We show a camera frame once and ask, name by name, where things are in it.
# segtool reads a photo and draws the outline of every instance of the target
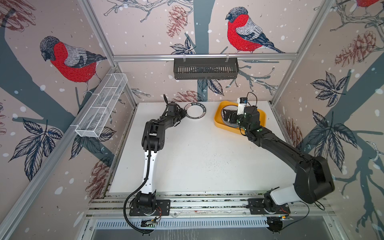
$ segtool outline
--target black mounting plate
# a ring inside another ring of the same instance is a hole
[[[162,216],[169,216],[169,208],[170,208],[170,200],[156,200],[156,206],[161,208],[161,214]],[[146,216],[149,217],[148,215],[145,215],[144,213],[140,212],[139,209],[131,209],[129,211],[129,215],[131,217],[133,216]],[[154,214],[151,216],[160,216],[159,211],[155,211]]]
[[[272,213],[267,212],[264,209],[263,200],[264,200],[264,198],[248,199],[248,206],[249,206],[249,211],[251,212],[251,215],[272,214]],[[287,212],[291,213],[291,211],[289,210],[288,204],[278,205],[278,208],[279,209],[282,208],[285,212],[282,210],[277,210],[273,214],[288,215]]]

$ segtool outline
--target orange plastic tray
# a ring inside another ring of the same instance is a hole
[[[230,101],[222,101],[218,106],[215,117],[214,117],[215,125],[216,127],[222,128],[224,130],[227,130],[236,134],[240,134],[240,131],[238,128],[229,127],[223,123],[223,119],[221,118],[221,110],[228,105],[238,106],[237,103],[233,103]],[[260,110],[260,109],[257,109],[257,110],[260,113],[260,125],[265,127],[266,114],[263,110]]]

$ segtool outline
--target bird wing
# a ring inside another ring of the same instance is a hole
[[[68,52],[68,57],[64,61],[64,64],[71,68],[82,68],[87,63],[87,51],[84,48],[72,47],[65,44],[65,48]]]
[[[252,41],[260,36],[263,33],[263,30],[257,26],[251,18],[248,18],[247,23],[244,26],[236,28],[237,34],[241,38]]]

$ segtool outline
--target wire basket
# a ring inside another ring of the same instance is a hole
[[[239,73],[237,58],[175,58],[175,79],[235,79]]]
[[[100,136],[127,82],[125,74],[111,74],[75,130],[80,137]]]

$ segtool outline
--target black metal basket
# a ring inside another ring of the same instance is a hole
[[[175,79],[235,79],[239,73],[237,58],[175,58]]]

